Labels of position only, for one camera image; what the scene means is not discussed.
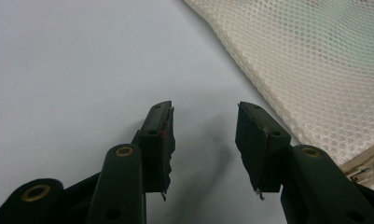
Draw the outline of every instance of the white table surface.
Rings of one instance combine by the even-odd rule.
[[[0,1],[0,205],[37,178],[96,174],[167,100],[172,184],[166,203],[147,194],[147,223],[286,223],[234,144],[237,103],[275,113],[183,1]]]

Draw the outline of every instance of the white mesh fabric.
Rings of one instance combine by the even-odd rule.
[[[303,144],[374,145],[374,1],[186,0]]]

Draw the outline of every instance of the gray surface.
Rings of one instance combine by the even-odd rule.
[[[0,1],[0,205],[33,179],[100,171],[166,100],[172,184],[166,203],[147,195],[148,223],[285,223],[234,144],[237,103],[273,112],[184,2]]]

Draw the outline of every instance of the mesh bag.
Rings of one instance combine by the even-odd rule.
[[[301,143],[374,185],[374,1],[186,2]]]

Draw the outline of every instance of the screw hole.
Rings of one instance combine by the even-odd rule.
[[[346,216],[355,221],[355,222],[358,222],[358,223],[363,223],[365,221],[365,218],[364,216],[362,216],[361,214],[355,212],[354,210],[346,210]]]
[[[315,150],[315,149],[312,149],[312,148],[308,148],[308,147],[304,147],[302,149],[302,152],[305,153],[307,156],[310,156],[310,157],[319,157],[321,156],[320,152]]]
[[[274,136],[280,136],[280,135],[282,135],[280,132],[271,132],[271,134],[273,134]]]
[[[23,192],[21,199],[30,203],[44,198],[50,191],[50,186],[46,184],[36,185]]]
[[[133,148],[131,147],[120,147],[115,151],[115,154],[119,157],[129,156],[133,153]]]
[[[108,220],[115,220],[115,219],[119,218],[120,215],[121,215],[121,213],[116,208],[111,208],[110,210],[108,210],[105,213],[105,217]]]

